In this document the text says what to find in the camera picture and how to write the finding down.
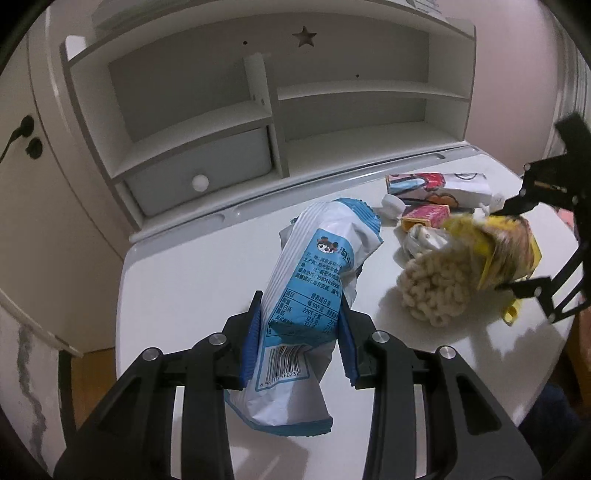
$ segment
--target plastic packaging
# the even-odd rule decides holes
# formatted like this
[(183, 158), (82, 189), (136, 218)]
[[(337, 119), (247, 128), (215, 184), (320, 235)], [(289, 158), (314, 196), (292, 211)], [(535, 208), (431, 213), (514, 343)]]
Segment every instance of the plastic packaging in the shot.
[(482, 173), (407, 173), (387, 175), (388, 193), (402, 200), (423, 200), (450, 208), (489, 205), (492, 192)]
[(285, 247), (244, 346), (246, 387), (226, 401), (256, 430), (311, 436), (332, 427), (319, 382), (335, 347), (341, 296), (382, 244), (379, 217), (360, 200), (315, 203), (281, 233)]

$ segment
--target white cabinet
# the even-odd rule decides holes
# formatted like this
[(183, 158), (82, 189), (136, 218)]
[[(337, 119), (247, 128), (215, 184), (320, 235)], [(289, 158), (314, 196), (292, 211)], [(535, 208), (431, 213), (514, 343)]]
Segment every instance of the white cabinet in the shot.
[[(277, 190), (466, 144), (469, 22), (388, 0), (209, 0), (117, 18), (96, 35), (67, 37), (61, 66), (134, 240)], [(154, 172), (173, 172), (202, 146), (230, 151), (256, 129), (270, 171), (258, 167), (266, 154), (246, 155), (246, 146), (227, 166), (216, 155), (187, 161), (186, 193), (163, 201), (181, 178)], [(189, 194), (188, 179), (221, 168), (226, 181)]]

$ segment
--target white table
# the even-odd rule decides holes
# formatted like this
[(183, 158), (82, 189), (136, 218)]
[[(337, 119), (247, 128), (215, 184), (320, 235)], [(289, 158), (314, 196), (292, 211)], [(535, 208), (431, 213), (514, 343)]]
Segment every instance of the white table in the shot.
[[(420, 171), (483, 172), (494, 192), (515, 195), (520, 179), (487, 155), (478, 154)], [(379, 206), (383, 179), (370, 181), (322, 200), (361, 198)], [(119, 294), (117, 370), (121, 373), (147, 347), (164, 353), (191, 348), (201, 338), (222, 330), (226, 319), (248, 309), (255, 290), (265, 290), (281, 251), (277, 232), (309, 204), (303, 202), (263, 218), (248, 220), (200, 238), (187, 238), (186, 227), (155, 243), (134, 247), (126, 260)], [(554, 211), (539, 205), (525, 216), (543, 258), (536, 275), (553, 276), (577, 247), (573, 234)], [(452, 345), (478, 373), (518, 424), (544, 386), (569, 334), (571, 319), (548, 324), (533, 299), (525, 300), (512, 327), (500, 319), (502, 294), (479, 294), (460, 318), (445, 329), (417, 322), (400, 305), (395, 286), (403, 255), (390, 223), (382, 225), (384, 244), (367, 260), (358, 282), (353, 309), (369, 314), (378, 329), (408, 346), (434, 351)], [(556, 298), (576, 285), (573, 274)], [(355, 391), (343, 373), (338, 348), (321, 383), (335, 422), (319, 437), (275, 437), (255, 432), (227, 410), (232, 461), (237, 479), (360, 479), (371, 424), (373, 391)], [(180, 477), (182, 395), (177, 392), (173, 424), (172, 474)]]

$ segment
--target white wall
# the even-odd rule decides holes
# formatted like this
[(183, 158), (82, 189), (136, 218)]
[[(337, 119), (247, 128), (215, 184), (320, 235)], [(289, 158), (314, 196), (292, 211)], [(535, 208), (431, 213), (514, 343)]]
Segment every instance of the white wall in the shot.
[(521, 174), (542, 158), (558, 85), (557, 37), (538, 0), (439, 0), (476, 25), (476, 78), (466, 139)]

